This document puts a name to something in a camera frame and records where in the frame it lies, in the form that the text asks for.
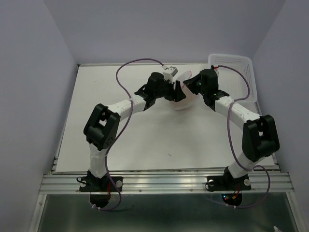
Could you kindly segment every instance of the white table surface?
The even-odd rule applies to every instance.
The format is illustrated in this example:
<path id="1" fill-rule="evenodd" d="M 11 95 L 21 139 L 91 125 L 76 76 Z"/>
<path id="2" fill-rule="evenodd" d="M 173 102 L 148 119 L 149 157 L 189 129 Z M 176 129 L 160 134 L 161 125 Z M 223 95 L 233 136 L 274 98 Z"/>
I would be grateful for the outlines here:
<path id="1" fill-rule="evenodd" d="M 193 75 L 207 64 L 175 65 L 179 74 L 191 70 Z M 84 172 L 90 164 L 84 126 L 98 103 L 113 104 L 127 99 L 115 80 L 119 66 L 80 67 L 69 115 L 59 152 L 56 172 Z M 159 65 L 130 65 L 119 72 L 121 83 L 134 93 Z M 236 81 L 219 76 L 220 89 L 232 93 Z M 253 103 L 244 104 L 256 112 Z M 118 131 L 125 120 L 120 123 Z M 242 131 L 231 123 L 236 154 L 241 152 Z M 197 169 L 226 167 L 233 162 L 226 117 L 214 112 L 200 99 L 191 108 L 174 111 L 165 99 L 158 99 L 147 111 L 134 114 L 129 126 L 111 149 L 108 166 L 112 171 Z M 268 157 L 262 165 L 274 165 Z"/>

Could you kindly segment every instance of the lavender wall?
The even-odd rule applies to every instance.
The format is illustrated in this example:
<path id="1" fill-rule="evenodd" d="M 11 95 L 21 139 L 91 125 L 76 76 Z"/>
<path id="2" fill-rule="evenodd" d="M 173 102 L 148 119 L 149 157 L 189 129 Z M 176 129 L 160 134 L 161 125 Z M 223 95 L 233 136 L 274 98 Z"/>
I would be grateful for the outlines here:
<path id="1" fill-rule="evenodd" d="M 42 0 L 0 2 L 0 231 L 27 231 L 77 66 Z"/>
<path id="2" fill-rule="evenodd" d="M 287 0 L 253 58 L 258 98 L 281 142 L 280 166 L 289 172 L 309 219 L 309 1 Z"/>
<path id="3" fill-rule="evenodd" d="M 78 63 L 251 57 L 283 0 L 44 0 Z"/>

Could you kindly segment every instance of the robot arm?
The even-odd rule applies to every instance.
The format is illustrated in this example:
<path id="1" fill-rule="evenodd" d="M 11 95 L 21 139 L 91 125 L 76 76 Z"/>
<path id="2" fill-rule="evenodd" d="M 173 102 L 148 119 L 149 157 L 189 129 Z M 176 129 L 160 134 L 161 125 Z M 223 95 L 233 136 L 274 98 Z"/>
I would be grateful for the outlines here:
<path id="1" fill-rule="evenodd" d="M 83 177 L 85 182 L 100 182 L 96 178 L 102 179 L 105 176 L 105 157 L 116 139 L 120 121 L 149 109 L 158 98 L 175 102 L 185 98 L 180 82 L 176 81 L 175 89 L 172 82 L 173 76 L 178 72 L 177 69 L 166 66 L 163 66 L 163 69 L 163 73 L 153 72 L 147 84 L 135 92 L 130 100 L 108 106 L 96 105 L 84 128 L 90 147 L 90 167 L 87 177 Z"/>
<path id="2" fill-rule="evenodd" d="M 197 76 L 183 83 L 192 93 L 201 94 L 205 104 L 213 111 L 228 117 L 230 105 L 234 100 L 219 89 L 216 70 L 202 70 Z M 230 120 L 243 130 L 242 153 L 238 157 L 238 162 L 235 161 L 226 167 L 223 176 L 208 177 L 208 182 L 213 181 L 208 186 L 209 191 L 234 190 L 239 185 L 242 190 L 250 190 L 250 186 L 244 185 L 244 180 L 249 179 L 247 173 L 255 164 L 280 147 L 273 117 L 261 116 L 234 103 Z"/>

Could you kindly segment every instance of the screw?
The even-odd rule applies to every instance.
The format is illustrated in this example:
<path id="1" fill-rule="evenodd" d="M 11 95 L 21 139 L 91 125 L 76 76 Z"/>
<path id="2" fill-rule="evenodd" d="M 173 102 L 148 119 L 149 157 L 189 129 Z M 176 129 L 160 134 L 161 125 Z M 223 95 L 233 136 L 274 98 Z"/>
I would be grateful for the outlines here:
<path id="1" fill-rule="evenodd" d="M 245 184 L 245 186 L 249 186 L 249 185 L 250 185 L 250 180 L 245 179 L 245 180 L 243 181 L 243 183 Z"/>
<path id="2" fill-rule="evenodd" d="M 116 186 L 117 186 L 117 188 L 120 188 L 120 187 L 122 186 L 122 182 L 121 182 L 121 180 L 117 180 L 117 182 L 116 182 Z"/>
<path id="3" fill-rule="evenodd" d="M 82 187 L 82 188 L 84 188 L 86 185 L 83 184 L 83 183 L 80 183 L 79 186 Z"/>
<path id="4" fill-rule="evenodd" d="M 213 186 L 214 186 L 214 180 L 209 180 L 209 181 L 208 181 L 208 185 L 209 185 L 210 187 L 213 187 Z"/>

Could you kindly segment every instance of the metal frame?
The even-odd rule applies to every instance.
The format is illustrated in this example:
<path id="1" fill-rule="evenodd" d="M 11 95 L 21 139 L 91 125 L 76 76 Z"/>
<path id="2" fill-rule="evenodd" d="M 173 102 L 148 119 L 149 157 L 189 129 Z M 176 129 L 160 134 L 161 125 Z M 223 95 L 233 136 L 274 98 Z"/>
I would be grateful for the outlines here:
<path id="1" fill-rule="evenodd" d="M 122 176 L 123 194 L 211 194 L 205 189 L 207 176 L 222 175 L 223 171 L 180 171 L 180 172 L 111 172 L 112 176 Z M 79 191 L 76 178 L 80 175 L 45 175 L 40 194 L 89 194 Z M 272 180 L 270 192 L 293 192 L 288 174 L 270 172 Z M 248 193 L 265 192 L 268 186 L 263 171 L 249 174 L 252 190 Z"/>
<path id="2" fill-rule="evenodd" d="M 32 220 L 29 228 L 29 232 L 37 232 L 40 226 L 41 217 L 43 214 L 45 202 L 46 202 L 46 194 L 39 194 L 37 202 L 35 204 L 34 213 L 32 215 Z"/>
<path id="3" fill-rule="evenodd" d="M 307 232 L 308 230 L 305 224 L 305 220 L 301 212 L 301 209 L 299 207 L 299 204 L 297 202 L 295 192 L 287 192 L 286 195 L 287 195 L 289 205 L 291 207 L 293 218 L 295 220 L 295 224 L 297 226 L 298 231 Z"/>

